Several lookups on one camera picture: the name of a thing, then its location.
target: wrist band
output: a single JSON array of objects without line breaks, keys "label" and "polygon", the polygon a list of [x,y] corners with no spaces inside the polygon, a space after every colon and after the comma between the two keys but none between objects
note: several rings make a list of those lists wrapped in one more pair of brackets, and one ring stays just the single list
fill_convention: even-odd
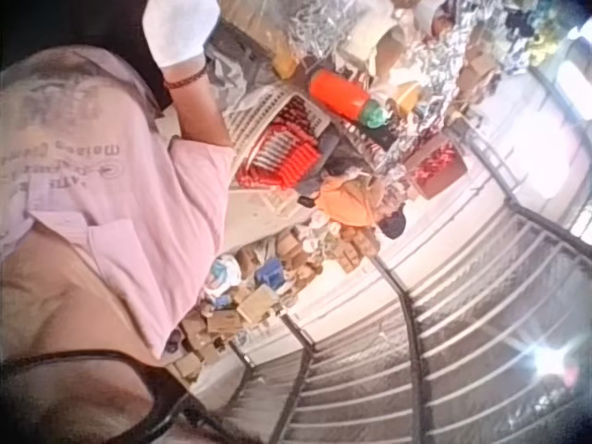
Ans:
[{"label": "wrist band", "polygon": [[186,79],[179,80],[179,81],[167,81],[165,80],[165,88],[168,90],[176,90],[177,88],[182,88],[183,86],[187,86],[195,81],[199,80],[201,77],[204,76],[207,70],[207,63],[203,65],[203,68],[197,71],[195,74],[192,74]]}]

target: hanging merchandise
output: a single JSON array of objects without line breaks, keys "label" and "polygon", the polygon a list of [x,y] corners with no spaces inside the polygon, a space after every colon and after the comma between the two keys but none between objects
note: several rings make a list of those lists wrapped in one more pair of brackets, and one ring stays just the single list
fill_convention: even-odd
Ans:
[{"label": "hanging merchandise", "polygon": [[412,120],[401,120],[398,139],[388,153],[379,158],[380,163],[374,164],[376,170],[390,170],[400,158],[418,146],[418,136],[427,129],[440,129],[443,125],[444,112],[457,92],[456,81],[476,24],[476,13],[482,7],[470,0],[459,0],[454,11],[455,26],[450,32],[437,41],[419,41],[408,48],[401,65],[417,69],[424,79],[421,98],[413,110],[419,118],[417,125]]},{"label": "hanging merchandise", "polygon": [[297,58],[323,59],[345,42],[366,10],[360,0],[276,0],[277,23],[283,24]]},{"label": "hanging merchandise", "polygon": [[308,86],[311,96],[332,111],[368,128],[378,128],[389,117],[379,102],[359,84],[343,79],[328,69],[319,69]]}]

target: orange bottle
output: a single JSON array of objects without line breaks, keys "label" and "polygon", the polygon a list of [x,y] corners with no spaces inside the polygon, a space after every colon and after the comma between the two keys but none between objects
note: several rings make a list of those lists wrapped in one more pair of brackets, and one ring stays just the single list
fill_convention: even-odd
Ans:
[{"label": "orange bottle", "polygon": [[360,119],[364,106],[371,100],[370,94],[358,84],[322,68],[311,78],[308,93],[335,113],[353,121]]}]

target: cardboard box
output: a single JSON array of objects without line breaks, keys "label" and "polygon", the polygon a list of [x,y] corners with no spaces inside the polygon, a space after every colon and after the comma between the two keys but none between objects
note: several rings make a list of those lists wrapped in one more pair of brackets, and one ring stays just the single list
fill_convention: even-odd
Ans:
[{"label": "cardboard box", "polygon": [[450,164],[439,171],[434,177],[430,178],[426,183],[420,185],[415,182],[413,171],[421,166],[424,160],[426,160],[438,148],[448,142],[449,139],[446,136],[441,133],[436,134],[403,162],[408,171],[407,179],[419,194],[426,199],[432,199],[440,194],[467,172],[467,167],[463,162],[463,158],[458,154]]},{"label": "cardboard box", "polygon": [[341,241],[334,254],[337,262],[346,273],[351,273],[362,262],[362,258],[349,242]]},{"label": "cardboard box", "polygon": [[356,230],[351,243],[362,256],[376,256],[380,251],[380,242],[370,229]]},{"label": "cardboard box", "polygon": [[291,257],[299,254],[302,251],[302,246],[296,236],[291,232],[285,231],[280,233],[276,239],[276,256],[282,260],[288,260]]},{"label": "cardboard box", "polygon": [[498,67],[496,60],[488,54],[470,54],[473,59],[461,70],[456,85],[459,87],[461,96],[468,96],[481,83],[487,82],[490,75]]},{"label": "cardboard box", "polygon": [[214,346],[214,343],[207,344],[197,351],[197,354],[201,356],[204,364],[212,365],[220,359],[220,353]]},{"label": "cardboard box", "polygon": [[421,165],[432,153],[434,153],[443,144],[449,141],[448,137],[439,132],[429,141],[417,148],[412,154],[403,161],[403,166],[408,172],[413,171]]},{"label": "cardboard box", "polygon": [[234,335],[242,329],[242,320],[235,310],[219,310],[207,318],[208,333]]},{"label": "cardboard box", "polygon": [[202,369],[202,362],[195,353],[188,353],[173,363],[181,377],[195,380]]},{"label": "cardboard box", "polygon": [[389,80],[389,72],[393,69],[401,56],[405,53],[405,45],[387,32],[376,45],[376,76],[382,80]]},{"label": "cardboard box", "polygon": [[276,293],[267,285],[262,285],[245,299],[237,308],[245,320],[251,324],[256,324],[263,319],[267,310],[269,310],[278,299]]},{"label": "cardboard box", "polygon": [[251,291],[247,289],[244,285],[239,285],[230,290],[230,295],[232,296],[232,300],[237,304],[240,305],[245,299],[249,297]]},{"label": "cardboard box", "polygon": [[200,313],[191,312],[181,321],[180,326],[192,349],[198,350],[211,342],[207,333],[207,324]]},{"label": "cardboard box", "polygon": [[254,248],[251,245],[247,245],[238,250],[234,255],[234,258],[239,263],[240,276],[242,279],[251,277],[255,270],[261,266],[255,255]]},{"label": "cardboard box", "polygon": [[446,190],[450,185],[466,174],[466,172],[467,168],[463,162],[463,158],[458,155],[450,164],[422,185],[416,183],[411,176],[408,177],[408,179],[413,187],[417,189],[424,198],[429,200]]}]

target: merchandise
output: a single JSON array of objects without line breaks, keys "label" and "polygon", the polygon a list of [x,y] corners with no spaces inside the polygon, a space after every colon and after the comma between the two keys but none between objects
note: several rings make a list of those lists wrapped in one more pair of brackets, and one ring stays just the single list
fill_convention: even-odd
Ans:
[{"label": "merchandise", "polygon": [[262,285],[251,293],[237,307],[237,312],[249,323],[260,322],[267,311],[276,303],[278,296],[267,285]]},{"label": "merchandise", "polygon": [[309,82],[308,92],[335,113],[370,128],[384,125],[387,114],[359,84],[328,69],[319,69]]},{"label": "merchandise", "polygon": [[284,279],[284,269],[279,262],[279,259],[274,257],[266,262],[261,268],[255,271],[255,283],[257,285],[266,284],[272,290],[280,288],[286,279]]},{"label": "merchandise", "polygon": [[269,124],[237,173],[242,187],[293,188],[321,156],[310,112],[293,96]]},{"label": "merchandise", "polygon": [[241,329],[241,317],[234,310],[220,310],[207,319],[208,333],[234,335]]},{"label": "merchandise", "polygon": [[405,165],[410,182],[426,199],[446,190],[467,171],[462,157],[442,134],[425,143]]},{"label": "merchandise", "polygon": [[276,0],[277,22],[288,35],[293,53],[323,59],[345,42],[364,12],[357,0]]},{"label": "merchandise", "polygon": [[197,379],[202,369],[202,362],[195,353],[187,353],[182,358],[173,363],[181,377],[192,382]]},{"label": "merchandise", "polygon": [[203,290],[208,296],[218,297],[241,283],[241,267],[230,254],[223,254],[212,264]]}]

